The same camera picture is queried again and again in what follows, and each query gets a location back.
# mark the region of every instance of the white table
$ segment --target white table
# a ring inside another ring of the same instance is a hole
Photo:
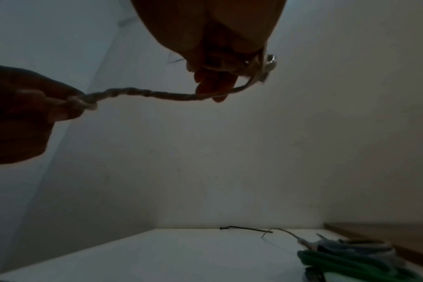
[[[325,230],[291,230],[306,240]],[[294,282],[294,237],[250,230],[152,230],[0,275],[12,282]],[[423,275],[423,268],[411,265]]]

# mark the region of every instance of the rope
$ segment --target rope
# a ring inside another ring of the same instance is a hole
[[[273,70],[276,66],[276,58],[273,55],[269,55],[269,61],[266,62],[266,46],[255,56],[245,67],[247,70],[255,70],[243,86],[235,87],[226,91],[217,91],[210,94],[179,94],[179,93],[169,93],[169,92],[158,92],[151,91],[146,89],[139,88],[111,88],[104,92],[95,92],[83,96],[71,96],[66,102],[76,109],[82,110],[96,110],[97,102],[110,98],[117,97],[120,95],[129,95],[129,96],[143,96],[143,97],[153,97],[157,99],[171,100],[171,101],[202,101],[214,97],[222,97],[234,93],[241,92],[250,86],[254,85],[257,81],[264,82],[267,74]]]

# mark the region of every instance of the white wall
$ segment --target white wall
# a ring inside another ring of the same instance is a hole
[[[423,0],[291,0],[269,52],[270,80],[220,105],[120,97],[73,122],[11,265],[151,227],[423,222]],[[193,92],[167,54],[131,23],[93,87]]]
[[[105,0],[2,0],[0,65],[87,91],[117,31]],[[67,127],[55,126],[43,156],[0,166],[0,266]]]

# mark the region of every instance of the green scissors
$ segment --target green scissors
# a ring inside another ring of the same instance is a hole
[[[423,282],[414,271],[367,256],[334,256],[311,250],[298,251],[297,255],[302,264],[319,267],[323,273],[335,272],[368,282]]]

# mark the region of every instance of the hand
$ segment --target hand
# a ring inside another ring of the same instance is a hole
[[[54,122],[82,114],[64,104],[73,95],[83,93],[35,72],[0,66],[0,164],[41,155]]]
[[[234,87],[234,66],[259,51],[286,0],[132,0],[148,30],[187,60],[196,93]],[[225,97],[215,98],[222,102]]]

